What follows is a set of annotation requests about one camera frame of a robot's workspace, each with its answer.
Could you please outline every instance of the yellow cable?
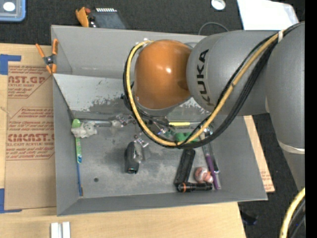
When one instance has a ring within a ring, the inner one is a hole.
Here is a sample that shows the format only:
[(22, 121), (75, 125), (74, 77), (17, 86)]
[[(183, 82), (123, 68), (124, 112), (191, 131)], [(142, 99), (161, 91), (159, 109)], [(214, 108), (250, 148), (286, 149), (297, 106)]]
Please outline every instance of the yellow cable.
[(288, 208), (284, 221), (283, 221), (283, 225), (279, 234), (280, 238), (286, 238), (287, 237), (287, 231), (288, 231), (288, 226), (289, 223), (292, 219), (292, 216), (294, 214), (294, 211), (296, 210), (296, 208), (298, 207), (299, 203), (303, 200), (305, 196), (305, 188), (303, 188), (298, 194), (297, 196), (294, 198), (293, 202), (291, 203), (290, 207)]
[[(227, 89), (227, 91), (224, 93), (223, 97), (221, 98), (219, 104), (217, 107), (214, 109), (212, 112), (211, 116), (208, 118), (208, 120), (204, 123), (204, 125), (193, 135), (191, 136), (187, 141), (190, 142), (194, 139), (196, 139), (201, 133), (203, 133), (204, 129), (206, 129), (209, 124), (213, 121), (213, 119), (216, 117), (216, 115), (219, 113), (223, 105), (225, 104), (226, 100), (229, 98), (230, 94), (233, 91), (233, 88), (236, 86), (236, 84), (240, 81), (244, 73), (249, 69), (251, 64), (258, 58), (258, 56), (271, 44), (273, 43), (276, 39), (278, 38), (278, 34), (273, 35), (270, 39), (268, 39), (255, 53), (252, 55), (252, 57), (246, 62), (246, 64), (242, 67), (242, 69), (239, 71), (237, 76), (234, 78), (232, 81), (231, 85)], [(128, 98), (131, 103), (131, 108), (133, 109), (136, 119), (138, 120), (139, 124), (141, 125), (142, 129), (156, 142), (159, 144), (165, 145), (165, 146), (178, 146), (182, 144), (184, 141), (175, 143), (175, 142), (170, 142), (164, 139), (161, 139), (160, 137), (157, 137), (154, 133), (149, 130), (149, 128), (146, 126), (146, 124), (143, 122), (142, 118), (139, 115), (139, 112), (137, 110), (137, 107), (134, 103), (134, 99), (132, 96), (132, 91), (131, 91), (131, 85), (130, 85), (130, 67), (131, 67), (131, 61), (133, 59), (134, 54), (136, 51), (143, 46), (144, 44), (150, 43), (153, 41), (144, 41), (139, 44), (137, 44), (132, 51), (129, 54), (128, 60), (127, 60), (127, 68), (126, 68), (126, 82), (127, 82), (127, 91), (128, 91)]]

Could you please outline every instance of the black object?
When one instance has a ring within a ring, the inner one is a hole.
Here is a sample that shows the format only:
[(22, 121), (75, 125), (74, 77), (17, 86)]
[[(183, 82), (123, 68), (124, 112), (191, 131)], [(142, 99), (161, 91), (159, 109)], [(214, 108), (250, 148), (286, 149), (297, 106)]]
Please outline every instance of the black object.
[(175, 186), (178, 186), (178, 184), (188, 181), (195, 154), (196, 152), (194, 149), (183, 150), (183, 154), (180, 159), (180, 163), (174, 180)]
[(253, 225), (255, 225), (258, 222), (258, 217), (257, 216), (251, 216), (250, 214), (247, 214), (247, 213), (245, 213), (243, 211), (241, 211), (240, 213), (241, 213), (242, 222), (245, 225), (253, 226)]
[(191, 182), (182, 182), (177, 184), (177, 191), (179, 192), (192, 192), (194, 190), (211, 190), (212, 183), (191, 183)]
[(114, 8), (94, 8), (88, 14), (89, 27), (127, 29), (128, 25)]
[(134, 147), (134, 142), (130, 142), (124, 152), (125, 170), (129, 174), (136, 174), (139, 170), (139, 162), (135, 161), (136, 155), (137, 152)]

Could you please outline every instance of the white paper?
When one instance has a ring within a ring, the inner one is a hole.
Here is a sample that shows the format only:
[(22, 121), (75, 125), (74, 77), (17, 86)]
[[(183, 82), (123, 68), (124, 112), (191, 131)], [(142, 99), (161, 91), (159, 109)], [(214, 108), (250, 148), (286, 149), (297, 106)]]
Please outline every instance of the white paper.
[(244, 30), (282, 30), (298, 18), (290, 4), (269, 0), (237, 0)]

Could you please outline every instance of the wire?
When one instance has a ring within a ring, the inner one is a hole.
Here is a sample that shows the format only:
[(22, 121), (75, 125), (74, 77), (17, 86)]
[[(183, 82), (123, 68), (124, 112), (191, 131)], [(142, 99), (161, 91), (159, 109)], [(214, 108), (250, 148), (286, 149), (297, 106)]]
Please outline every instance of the wire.
[(293, 216), (294, 211), (296, 210), (297, 206), (301, 203), (303, 198), (305, 197), (305, 187), (296, 195), (293, 202), (291, 203), (290, 207), (288, 208), (286, 215), (284, 217), (283, 225), (280, 230), (280, 238), (286, 238), (287, 237), (287, 231), (289, 227), (289, 223), (291, 221), (291, 218)]
[(272, 44), (276, 39), (278, 38), (278, 34), (273, 35), (269, 40), (267, 40), (263, 45), (260, 46), (260, 48), (254, 53), (254, 55), (251, 56), (251, 58), (245, 63), (245, 65), (242, 67), (242, 69), (239, 71), (239, 73), (236, 75), (234, 80), (231, 82), (228, 89), (225, 91), (223, 97), (220, 99), (218, 105), (211, 113), (210, 117), (207, 119), (204, 125), (190, 138), (188, 138), (186, 141), (190, 142), (197, 138), (203, 131), (206, 129), (209, 124), (214, 120), (216, 115), (219, 113), (227, 99), (229, 98), (230, 94), (232, 93), (234, 87), (237, 85), (237, 83), (240, 81), (244, 73), (249, 69), (251, 64), (258, 58), (258, 56), (270, 45)]
[[(286, 29), (286, 30), (282, 30), (282, 33), (289, 33), (290, 31), (292, 31), (293, 29), (295, 29), (296, 27), (298, 27), (301, 23), (296, 24), (291, 26), (290, 28)], [(278, 38), (278, 33), (274, 34), (273, 36), (271, 36), (268, 40), (266, 40), (262, 45), (260, 45), (260, 47), (258, 48), (258, 50), (250, 57), (250, 59), (246, 62), (246, 63), (242, 63), (243, 66), (242, 68), (239, 70), (239, 72), (234, 76), (234, 78), (232, 79), (232, 81), (228, 84), (227, 89), (224, 91), (223, 96), (220, 98), (218, 104), (216, 105), (214, 111), (206, 118), (204, 119), (200, 125), (198, 127), (196, 127), (193, 132), (191, 133), (191, 135), (186, 139), (183, 140), (181, 142), (173, 142), (173, 141), (169, 141), (169, 140), (165, 140), (162, 139), (158, 136), (156, 136), (155, 134), (153, 134), (151, 132), (151, 130), (146, 126), (146, 124), (143, 122), (142, 118), (140, 117), (140, 114), (138, 112), (138, 109), (134, 103), (134, 99), (132, 96), (132, 91), (131, 91), (131, 86), (130, 86), (130, 67), (131, 67), (131, 61), (134, 57), (134, 55), (136, 54), (136, 52), (143, 47), (145, 44), (151, 43), (152, 41), (144, 41), (142, 43), (137, 44), (135, 47), (133, 47), (131, 49), (131, 52), (128, 56), (128, 59), (126, 61), (126, 66), (125, 66), (125, 71), (123, 74), (123, 82), (124, 82), (124, 91), (125, 94), (127, 96), (127, 101), (128, 101), (128, 105), (130, 106), (131, 112), (133, 113), (137, 123), (139, 124), (139, 126), (141, 127), (141, 129), (143, 130), (143, 132), (155, 143), (163, 146), (163, 147), (167, 147), (167, 148), (180, 148), (180, 149), (185, 149), (187, 148), (194, 148), (196, 147), (194, 144), (195, 143), (187, 143), (187, 142), (191, 142), (194, 139), (196, 139), (210, 124), (211, 122), (214, 120), (214, 118), (216, 117), (216, 115), (219, 113), (219, 111), (221, 110), (221, 108), (223, 107), (223, 105), (225, 104), (226, 100), (229, 98), (230, 94), (232, 93), (234, 87), (237, 85), (237, 83), (240, 81), (240, 79), (242, 78), (242, 76), (245, 74), (245, 72), (249, 69), (249, 67), (252, 65), (252, 63), (261, 55), (261, 53), (265, 50), (268, 49), (268, 47), (273, 44)], [(228, 122), (231, 122), (233, 120), (233, 118), (237, 115), (239, 108), (241, 108), (241, 106), (243, 105), (245, 99), (247, 98), (256, 77), (258, 76), (258, 73), (261, 70), (257, 70), (256, 73), (251, 73), (247, 84), (245, 86), (245, 93), (247, 94), (242, 94), (240, 96), (241, 100), (239, 102), (236, 103), (236, 107), (237, 108), (233, 108), (231, 111), (231, 116), (227, 117), (227, 121), (225, 126), (222, 126), (219, 130), (217, 130), (217, 133), (213, 133), (211, 136), (207, 137), (204, 140), (209, 140), (211, 141), (212, 137), (215, 137), (216, 135), (219, 135), (220, 133), (222, 133), (222, 131), (225, 130), (225, 128), (229, 125)]]
[(306, 205), (306, 201), (303, 199), (302, 200), (302, 203), (300, 204), (300, 206), (298, 207), (298, 209), (296, 210), (296, 212), (294, 213), (293, 217), (292, 217), (292, 220), (290, 221), (289, 223), (289, 230), (291, 230), (291, 226), (293, 225), (294, 222), (297, 221), (297, 216), (299, 216), (300, 214), (304, 213), (305, 214), (305, 210), (303, 211), (303, 208), (305, 207)]
[[(234, 72), (234, 74), (231, 76), (230, 80), (228, 81), (227, 85), (224, 87), (222, 93), (220, 94), (220, 98), (219, 100), (222, 98), (222, 96), (224, 95), (225, 91), (229, 88), (231, 82), (233, 81), (233, 79), (236, 77), (237, 73), (241, 70), (242, 66), (244, 65), (244, 63), (246, 62), (246, 60), (251, 56), (251, 54), (257, 49), (259, 48), (264, 42), (266, 42), (269, 38), (271, 38), (272, 36), (269, 36), (267, 38), (265, 38), (263, 41), (259, 42), (250, 52), (249, 54), (246, 56), (246, 58), (243, 60), (243, 62), (240, 64), (240, 66), (236, 69), (236, 71)], [(232, 123), (232, 121), (234, 120), (234, 118), (236, 117), (236, 115), (238, 114), (238, 112), (240, 111), (241, 107), (243, 106), (246, 97), (249, 95), (251, 88), (253, 87), (256, 79), (258, 78), (258, 75), (260, 73), (260, 71), (262, 70), (262, 66), (261, 63), (266, 62), (268, 59), (268, 56), (270, 55), (270, 51), (274, 48), (274, 45), (265, 52), (265, 54), (262, 55), (261, 60), (256, 64), (254, 71), (252, 72), (252, 74), (249, 76), (247, 83), (245, 84), (244, 88), (241, 91), (240, 96), (238, 97), (235, 105), (233, 106), (231, 112), (229, 113), (229, 115), (226, 117), (226, 119), (222, 122), (222, 124), (212, 133), (212, 135), (208, 136), (207, 138), (199, 141), (199, 142), (195, 142), (191, 144), (191, 147), (201, 147), (204, 144), (207, 144), (209, 142), (211, 142), (212, 140), (215, 140), (218, 136), (220, 136), (228, 127), (229, 125)], [(196, 128), (195, 130), (193, 130), (193, 132), (187, 137), (190, 138), (194, 132), (197, 131), (197, 129), (199, 129), (202, 124), (210, 117), (210, 115), (208, 117), (206, 117)]]
[(207, 26), (207, 25), (217, 25), (217, 26), (222, 27), (222, 28), (223, 28), (224, 30), (226, 30), (227, 32), (229, 32), (229, 29), (226, 28), (224, 25), (221, 25), (221, 24), (219, 24), (219, 23), (217, 23), (217, 22), (207, 22), (207, 23), (205, 23), (205, 24), (203, 24), (203, 25), (201, 26), (201, 28), (200, 28), (199, 31), (198, 31), (198, 35), (201, 34), (202, 29), (203, 29), (205, 26)]
[[(214, 109), (214, 111), (211, 113), (211, 115), (209, 116), (209, 118), (206, 120), (206, 122), (204, 123), (204, 125), (202, 125), (200, 127), (200, 129), (198, 131), (196, 131), (194, 133), (194, 135), (192, 135), (191, 137), (189, 137), (188, 139), (186, 139), (187, 142), (190, 142), (194, 139), (196, 139), (203, 131), (204, 129), (206, 129), (210, 123), (214, 120), (214, 118), (216, 117), (216, 115), (219, 113), (219, 111), (221, 110), (221, 108), (223, 107), (223, 105), (225, 104), (226, 100), (229, 98), (230, 94), (232, 93), (234, 87), (237, 85), (237, 83), (240, 81), (240, 79), (242, 78), (242, 76), (245, 74), (245, 72), (249, 69), (249, 67), (252, 65), (252, 63), (260, 56), (260, 54), (271, 44), (273, 43), (278, 37), (278, 34), (273, 35), (271, 38), (269, 38), (263, 45), (261, 45), (259, 47), (259, 49), (250, 57), (250, 59), (243, 65), (243, 67), (241, 68), (241, 70), (237, 73), (236, 77), (232, 80), (230, 86), (228, 87), (228, 89), (225, 91), (223, 97), (220, 99), (218, 105), (216, 106), (216, 108)], [(131, 61), (132, 58), (134, 56), (134, 54), (137, 52), (137, 50), (139, 50), (143, 45), (148, 44), (152, 41), (144, 41), (141, 42), (139, 44), (137, 44), (130, 52), (128, 59), (127, 59), (127, 63), (126, 63), (126, 68), (125, 68), (125, 72), (124, 72), (124, 87), (126, 90), (126, 94), (128, 97), (128, 101), (130, 103), (131, 106), (131, 111), (133, 112), (138, 124), (140, 125), (140, 127), (143, 129), (143, 131), (155, 142), (163, 145), (163, 146), (168, 146), (168, 147), (178, 147), (179, 145), (181, 145), (182, 143), (184, 143), (184, 141), (181, 142), (172, 142), (172, 141), (167, 141), (164, 139), (161, 139), (159, 137), (157, 137), (154, 133), (152, 133), (149, 128), (145, 125), (145, 123), (143, 122), (143, 120), (140, 117), (140, 114), (137, 110), (137, 107), (134, 103), (133, 100), (133, 96), (132, 96), (132, 91), (131, 91), (131, 86), (130, 86), (130, 67), (131, 67)]]
[(306, 214), (302, 217), (301, 221), (298, 223), (297, 227), (293, 231), (293, 234), (290, 238), (295, 238), (295, 234), (297, 233), (299, 227), (302, 225), (302, 223), (305, 221), (305, 219), (306, 219)]

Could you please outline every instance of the pen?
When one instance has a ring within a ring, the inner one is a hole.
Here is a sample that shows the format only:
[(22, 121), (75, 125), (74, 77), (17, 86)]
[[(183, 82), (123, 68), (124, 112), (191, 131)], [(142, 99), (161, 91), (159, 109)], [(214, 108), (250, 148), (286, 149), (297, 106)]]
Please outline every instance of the pen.
[[(200, 139), (203, 140), (204, 137), (205, 137), (205, 135), (202, 134), (200, 136)], [(212, 154), (211, 148), (208, 147), (208, 145), (205, 144), (205, 145), (202, 146), (202, 149), (203, 149), (203, 152), (204, 152), (204, 156), (205, 156), (205, 160), (206, 160), (208, 169), (209, 169), (209, 171), (211, 173), (211, 176), (213, 178), (213, 184), (214, 184), (215, 189), (221, 189), (220, 182), (219, 182), (219, 177), (218, 177), (219, 168), (218, 168), (218, 166), (216, 165), (216, 163), (214, 161), (214, 156)]]

